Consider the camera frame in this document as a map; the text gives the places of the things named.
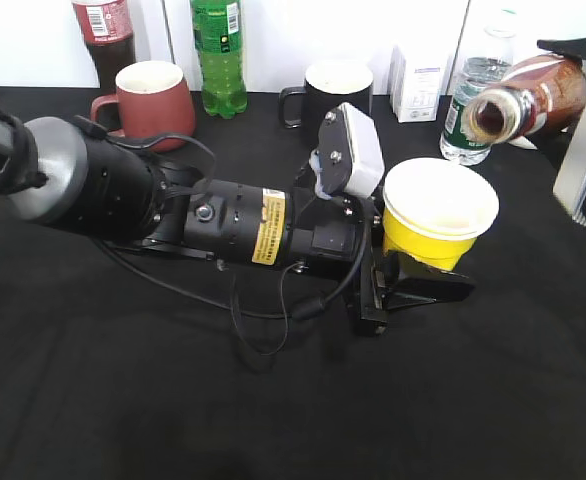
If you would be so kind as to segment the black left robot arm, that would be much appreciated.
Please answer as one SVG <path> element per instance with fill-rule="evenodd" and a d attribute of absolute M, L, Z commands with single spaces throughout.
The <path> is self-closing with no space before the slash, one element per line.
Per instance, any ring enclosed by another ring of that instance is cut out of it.
<path fill-rule="evenodd" d="M 335 288 L 284 307 L 285 321 L 321 315 L 337 298 L 355 330 L 383 332 L 395 310 L 466 299 L 472 281 L 404 252 L 384 252 L 385 165 L 372 119 L 329 110 L 291 189 L 218 180 L 216 162 L 160 156 L 159 136 L 109 134 L 82 116 L 23 122 L 0 108 L 0 196 L 24 221 L 91 238 L 129 256 L 187 257 L 296 271 Z"/>

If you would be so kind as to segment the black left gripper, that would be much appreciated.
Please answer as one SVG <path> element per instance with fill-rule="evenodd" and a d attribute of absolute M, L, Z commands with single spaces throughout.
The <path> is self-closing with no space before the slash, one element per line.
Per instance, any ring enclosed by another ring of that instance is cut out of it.
<path fill-rule="evenodd" d="M 314 191 L 315 180 L 311 167 L 303 166 L 292 185 L 286 264 L 302 274 L 333 280 L 336 285 L 289 306 L 290 319 L 319 317 L 334 301 L 341 300 L 354 334 L 377 336 L 388 326 L 384 310 L 461 302 L 473 293 L 475 283 L 469 277 L 436 270 L 400 272 L 378 294 L 374 266 L 381 228 L 374 224 L 374 202 L 344 193 L 322 199 Z"/>

